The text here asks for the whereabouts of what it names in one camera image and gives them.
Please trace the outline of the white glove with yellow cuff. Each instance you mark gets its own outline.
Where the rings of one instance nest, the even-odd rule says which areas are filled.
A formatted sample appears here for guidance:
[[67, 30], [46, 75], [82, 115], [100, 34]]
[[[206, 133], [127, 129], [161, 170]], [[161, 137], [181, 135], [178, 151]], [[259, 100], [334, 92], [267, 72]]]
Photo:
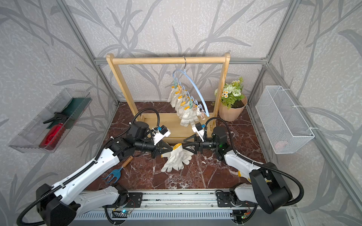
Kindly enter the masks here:
[[183, 149], [182, 143], [178, 143], [173, 147], [171, 152], [161, 155], [162, 158], [167, 158], [167, 162], [161, 171], [171, 172], [173, 169], [176, 171], [182, 170], [184, 165], [189, 165], [193, 155], [193, 153]]

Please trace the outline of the blue wavy clip hanger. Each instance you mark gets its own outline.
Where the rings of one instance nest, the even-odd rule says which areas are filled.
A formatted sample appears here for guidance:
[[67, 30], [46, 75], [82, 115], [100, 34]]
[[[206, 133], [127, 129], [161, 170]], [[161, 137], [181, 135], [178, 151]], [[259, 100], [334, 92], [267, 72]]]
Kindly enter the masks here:
[[203, 109], [204, 109], [204, 112], [206, 114], [206, 116], [210, 116], [210, 113], [209, 113], [209, 110], [208, 110], [208, 107], [206, 105], [206, 102], [199, 90], [199, 88], [197, 87], [197, 85], [195, 84], [195, 82], [188, 76], [188, 74], [186, 73], [186, 66], [187, 66], [187, 60], [186, 60], [186, 57], [185, 56], [182, 56], [182, 58], [184, 59], [184, 69], [181, 70], [181, 69], [175, 69], [172, 73], [172, 78], [174, 79], [174, 81], [181, 85], [181, 87], [183, 87], [182, 83], [179, 81], [179, 79], [176, 77], [176, 72], [180, 72], [181, 74], [183, 74], [189, 81], [190, 83], [192, 84], [193, 88], [195, 89], [196, 93], [198, 94], [201, 102], [202, 102], [202, 106], [203, 106]]

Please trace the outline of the white glove hung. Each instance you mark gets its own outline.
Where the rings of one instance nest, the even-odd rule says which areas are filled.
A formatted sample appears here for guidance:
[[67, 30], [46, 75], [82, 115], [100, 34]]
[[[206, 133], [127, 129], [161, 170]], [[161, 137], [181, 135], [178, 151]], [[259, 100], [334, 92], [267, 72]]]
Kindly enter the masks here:
[[178, 116], [180, 116], [180, 110], [182, 109], [182, 107], [186, 104], [186, 101], [188, 100], [189, 98], [187, 96], [183, 97], [182, 100], [179, 100], [179, 103], [177, 105], [177, 110], [176, 110], [176, 114]]
[[172, 99], [173, 99], [173, 97], [174, 97], [174, 95], [175, 95], [175, 93], [178, 91], [178, 86], [172, 86], [171, 87], [171, 92], [170, 92], [170, 94], [169, 94], [169, 97], [168, 97], [168, 99], [167, 99], [167, 102], [169, 102], [169, 103], [171, 103], [171, 101], [172, 101]]
[[177, 110], [177, 105], [179, 103], [179, 100], [182, 100], [183, 98], [183, 93], [182, 91], [177, 91], [175, 92], [172, 100], [171, 100], [171, 106], [175, 109], [175, 111]]

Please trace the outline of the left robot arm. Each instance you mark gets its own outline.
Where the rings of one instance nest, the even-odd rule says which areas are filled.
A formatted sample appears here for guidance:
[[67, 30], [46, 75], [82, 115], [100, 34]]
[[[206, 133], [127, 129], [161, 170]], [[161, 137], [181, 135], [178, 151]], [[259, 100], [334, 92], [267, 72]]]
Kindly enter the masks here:
[[81, 192], [104, 172], [119, 164], [127, 156], [133, 157], [135, 151], [150, 152], [153, 157], [172, 151], [163, 141], [171, 132], [160, 125], [160, 114], [156, 109], [157, 123], [153, 129], [142, 121], [136, 121], [141, 113], [132, 119], [128, 129], [110, 139], [87, 164], [65, 179], [50, 186], [43, 184], [36, 191], [36, 200], [29, 204], [18, 216], [16, 224], [27, 226], [24, 216], [36, 208], [42, 221], [32, 222], [32, 226], [68, 226], [77, 216], [99, 206], [114, 205], [123, 193], [122, 187], [111, 185], [95, 192], [90, 198], [82, 197]]

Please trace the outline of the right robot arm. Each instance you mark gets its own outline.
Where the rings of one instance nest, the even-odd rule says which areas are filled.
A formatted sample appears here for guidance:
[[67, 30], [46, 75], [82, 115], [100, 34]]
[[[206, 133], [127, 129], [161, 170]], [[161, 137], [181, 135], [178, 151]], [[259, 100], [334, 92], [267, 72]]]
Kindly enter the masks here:
[[210, 118], [205, 124], [192, 126], [194, 134], [183, 140], [183, 147], [192, 153], [213, 150], [220, 161], [237, 169], [241, 176], [249, 180], [249, 184], [240, 184], [231, 190], [235, 199], [252, 202], [271, 214], [284, 206], [297, 204], [304, 197], [302, 183], [288, 173], [279, 170], [272, 162], [260, 163], [241, 154], [234, 145], [231, 129], [227, 122], [224, 126], [216, 126], [211, 137], [207, 134]]

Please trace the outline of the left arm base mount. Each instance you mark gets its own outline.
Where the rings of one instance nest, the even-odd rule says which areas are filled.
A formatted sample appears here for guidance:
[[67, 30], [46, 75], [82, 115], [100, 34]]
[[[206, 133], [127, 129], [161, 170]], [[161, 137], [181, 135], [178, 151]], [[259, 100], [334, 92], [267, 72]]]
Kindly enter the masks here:
[[114, 203], [114, 207], [140, 208], [143, 198], [142, 192], [123, 193]]

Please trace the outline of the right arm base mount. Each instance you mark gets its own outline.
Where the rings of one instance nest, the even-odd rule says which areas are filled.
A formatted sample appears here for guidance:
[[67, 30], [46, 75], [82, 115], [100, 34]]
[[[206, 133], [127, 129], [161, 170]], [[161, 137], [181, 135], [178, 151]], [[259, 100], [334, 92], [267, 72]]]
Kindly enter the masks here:
[[215, 195], [217, 198], [218, 207], [240, 207], [242, 202], [238, 199], [234, 192], [225, 192], [216, 190]]

